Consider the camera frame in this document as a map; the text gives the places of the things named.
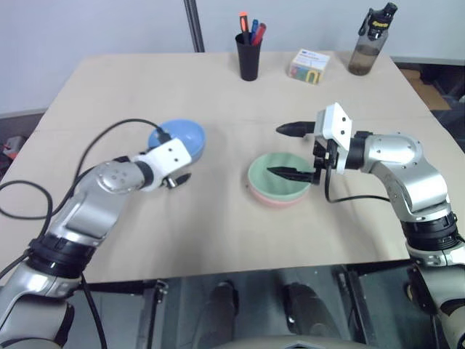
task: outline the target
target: pen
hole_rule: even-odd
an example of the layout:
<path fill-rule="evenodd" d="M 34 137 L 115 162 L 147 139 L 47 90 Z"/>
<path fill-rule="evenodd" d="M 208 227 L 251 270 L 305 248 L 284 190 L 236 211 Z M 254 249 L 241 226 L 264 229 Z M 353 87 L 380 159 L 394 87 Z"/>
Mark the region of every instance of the pen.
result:
<path fill-rule="evenodd" d="M 250 42 L 254 42 L 255 35 L 256 35 L 256 30 L 257 30 L 258 27 L 259 27 L 259 21 L 254 20 L 252 22 L 252 30 L 250 32 Z"/>
<path fill-rule="evenodd" d="M 244 38 L 244 45 L 250 45 L 250 34 L 248 33 L 248 23 L 247 23 L 247 12 L 239 13 L 240 20 L 240 30 L 242 31 L 242 37 Z"/>
<path fill-rule="evenodd" d="M 264 23 L 260 23 L 259 30 L 256 32 L 255 35 L 255 39 L 252 41 L 253 46 L 256 46 L 260 43 L 265 30 L 267 30 L 267 25 Z"/>

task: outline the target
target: pink bowl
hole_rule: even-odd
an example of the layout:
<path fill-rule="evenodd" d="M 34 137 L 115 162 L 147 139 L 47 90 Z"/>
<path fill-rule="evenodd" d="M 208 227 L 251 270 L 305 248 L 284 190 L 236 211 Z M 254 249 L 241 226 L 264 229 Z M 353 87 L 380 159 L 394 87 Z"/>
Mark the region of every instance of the pink bowl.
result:
<path fill-rule="evenodd" d="M 302 196 L 300 196 L 299 198 L 295 198 L 294 200 L 291 200 L 291 201 L 278 201 L 278 200 L 273 200 L 271 198 L 267 198 L 266 196 L 262 195 L 250 183 L 248 184 L 248 189 L 250 189 L 250 191 L 252 192 L 252 195 L 255 196 L 255 198 L 258 201 L 260 201 L 261 203 L 269 207 L 275 207 L 277 209 L 284 209 L 286 207 L 297 204 L 299 201 L 301 201 L 304 198 L 304 195 L 302 194 Z"/>

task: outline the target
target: pen holder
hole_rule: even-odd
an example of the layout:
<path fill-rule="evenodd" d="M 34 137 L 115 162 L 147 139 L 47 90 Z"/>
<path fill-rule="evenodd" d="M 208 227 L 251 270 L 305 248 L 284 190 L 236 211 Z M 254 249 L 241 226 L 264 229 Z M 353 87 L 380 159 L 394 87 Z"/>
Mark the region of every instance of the pen holder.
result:
<path fill-rule="evenodd" d="M 256 46 L 245 45 L 244 37 L 241 33 L 235 36 L 235 43 L 238 45 L 240 77 L 245 81 L 255 80 L 259 72 L 262 41 Z"/>

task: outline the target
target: water bottle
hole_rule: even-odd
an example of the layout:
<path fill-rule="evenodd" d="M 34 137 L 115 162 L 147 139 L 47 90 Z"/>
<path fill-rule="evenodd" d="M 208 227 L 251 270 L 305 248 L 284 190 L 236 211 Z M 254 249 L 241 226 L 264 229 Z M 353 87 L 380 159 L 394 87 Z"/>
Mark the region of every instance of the water bottle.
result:
<path fill-rule="evenodd" d="M 378 11 L 370 9 L 360 30 L 354 53 L 349 62 L 349 72 L 355 75 L 366 75 L 375 63 L 388 35 L 388 28 L 392 22 L 397 6 L 392 2 Z"/>

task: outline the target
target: table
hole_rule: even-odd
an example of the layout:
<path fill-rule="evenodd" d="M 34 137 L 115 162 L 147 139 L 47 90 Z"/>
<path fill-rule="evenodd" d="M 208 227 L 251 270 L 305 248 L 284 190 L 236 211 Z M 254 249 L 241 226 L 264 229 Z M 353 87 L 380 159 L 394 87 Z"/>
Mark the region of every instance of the table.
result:
<path fill-rule="evenodd" d="M 403 131 L 422 141 L 444 176 L 459 229 L 465 217 L 465 158 L 401 72 L 381 55 L 372 72 L 353 76 L 347 52 L 324 52 L 330 63 L 319 86 L 286 76 L 293 53 L 263 52 L 259 78 L 238 77 L 237 57 L 222 54 L 106 55 L 80 64 L 21 150 L 4 181 L 24 178 L 48 188 L 55 201 L 70 185 L 78 157 L 109 124 L 130 117 L 162 122 L 189 118 L 207 135 L 190 181 L 168 192 L 135 193 L 86 269 L 90 282 L 167 278 L 202 273 L 407 258 L 391 206 L 361 200 L 328 204 L 323 187 L 284 210 L 261 206 L 246 188 L 246 171 L 259 155 L 289 151 L 312 162 L 312 140 L 285 137 L 276 126 L 315 120 L 339 102 L 353 132 Z M 146 147 L 150 127 L 115 129 L 90 153 L 87 166 Z M 331 181 L 333 197 L 385 195 L 372 175 L 347 171 Z M 44 200 L 18 186 L 0 193 L 18 214 L 41 214 Z M 18 256 L 40 222 L 0 217 L 8 236 L 0 265 Z"/>

